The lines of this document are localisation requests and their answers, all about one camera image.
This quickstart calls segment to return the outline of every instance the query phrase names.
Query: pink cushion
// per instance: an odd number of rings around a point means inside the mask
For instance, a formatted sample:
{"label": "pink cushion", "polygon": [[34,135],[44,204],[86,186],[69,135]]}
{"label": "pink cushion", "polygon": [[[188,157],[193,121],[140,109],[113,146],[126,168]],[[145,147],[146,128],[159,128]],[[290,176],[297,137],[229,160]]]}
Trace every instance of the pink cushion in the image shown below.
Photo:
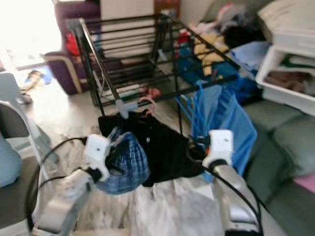
{"label": "pink cushion", "polygon": [[315,193],[315,174],[295,178],[294,182]]}

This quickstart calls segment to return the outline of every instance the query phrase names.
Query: black clothes drying rack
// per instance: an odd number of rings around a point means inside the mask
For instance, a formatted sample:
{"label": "black clothes drying rack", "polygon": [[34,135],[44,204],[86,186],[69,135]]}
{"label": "black clothes drying rack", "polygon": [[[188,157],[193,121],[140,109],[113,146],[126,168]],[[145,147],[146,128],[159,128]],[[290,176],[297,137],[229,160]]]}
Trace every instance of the black clothes drying rack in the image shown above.
{"label": "black clothes drying rack", "polygon": [[[180,36],[180,30],[188,31],[190,36]],[[184,47],[191,47],[193,50],[195,38],[209,49],[209,51],[202,54],[207,55],[215,52],[234,68],[240,68],[224,53],[221,53],[217,48],[170,15],[158,14],[91,21],[80,19],[80,24],[73,31],[87,74],[93,103],[100,108],[103,116],[105,116],[103,107],[108,105],[116,104],[123,117],[127,117],[130,110],[148,105],[149,101],[139,101],[139,97],[145,96],[140,91],[134,91],[132,95],[121,97],[120,89],[125,88],[123,92],[130,92],[132,89],[136,90],[132,88],[132,85],[135,84],[138,85],[137,89],[147,88],[166,85],[173,79],[175,82],[174,90],[162,93],[154,99],[155,102],[199,90],[199,86],[179,90],[178,84],[178,60],[180,58],[176,52]],[[98,39],[93,40],[93,35],[98,36]],[[184,46],[175,45],[177,40],[181,38],[187,38],[188,43]],[[195,55],[186,56],[185,58],[192,57],[195,57]],[[133,60],[133,62],[124,64],[123,61],[126,60]],[[161,66],[165,64],[171,65],[172,73],[163,71]],[[196,70],[195,66],[191,66],[185,72],[188,73],[193,70]],[[202,87],[207,88],[235,79],[235,77],[228,77],[212,80],[204,83]],[[111,91],[112,100],[102,102],[104,90]],[[182,114],[179,104],[177,104],[177,112],[182,134]]]}

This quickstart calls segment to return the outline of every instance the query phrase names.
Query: white storage drawer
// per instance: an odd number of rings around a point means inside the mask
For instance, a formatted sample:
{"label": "white storage drawer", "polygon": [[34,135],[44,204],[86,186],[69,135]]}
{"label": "white storage drawer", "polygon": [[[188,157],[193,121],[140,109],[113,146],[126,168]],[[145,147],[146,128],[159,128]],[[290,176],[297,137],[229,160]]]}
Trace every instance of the white storage drawer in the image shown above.
{"label": "white storage drawer", "polygon": [[257,83],[264,88],[263,97],[315,116],[315,97],[264,82],[268,73],[276,69],[287,54],[287,52],[281,51],[275,46],[269,48],[266,58],[256,76]]}

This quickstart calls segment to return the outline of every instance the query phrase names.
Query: yellow cloth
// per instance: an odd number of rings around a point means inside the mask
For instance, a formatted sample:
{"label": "yellow cloth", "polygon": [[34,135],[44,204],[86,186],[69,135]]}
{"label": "yellow cloth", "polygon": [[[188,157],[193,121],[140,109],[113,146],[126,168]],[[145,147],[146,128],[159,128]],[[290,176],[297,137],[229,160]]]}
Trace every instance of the yellow cloth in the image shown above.
{"label": "yellow cloth", "polygon": [[[201,36],[206,42],[216,47],[220,52],[224,53],[228,50],[228,47],[224,44],[223,36],[217,36],[215,33],[205,33]],[[224,59],[215,52],[206,48],[206,45],[201,43],[199,39],[195,39],[195,55],[202,60],[203,73],[205,76],[212,74],[211,65],[213,62],[222,62]]]}

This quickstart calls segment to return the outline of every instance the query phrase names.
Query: plaid fabric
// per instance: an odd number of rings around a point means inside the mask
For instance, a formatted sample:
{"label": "plaid fabric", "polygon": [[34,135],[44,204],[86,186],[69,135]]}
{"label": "plaid fabric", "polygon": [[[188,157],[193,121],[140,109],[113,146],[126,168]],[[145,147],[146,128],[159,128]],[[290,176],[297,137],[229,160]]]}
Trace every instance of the plaid fabric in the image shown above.
{"label": "plaid fabric", "polygon": [[108,138],[111,140],[111,147],[119,151],[119,155],[113,164],[124,171],[123,174],[117,171],[110,171],[110,177],[105,182],[97,183],[97,187],[109,194],[122,194],[136,189],[150,175],[147,156],[136,137],[131,132],[123,133],[115,127]]}

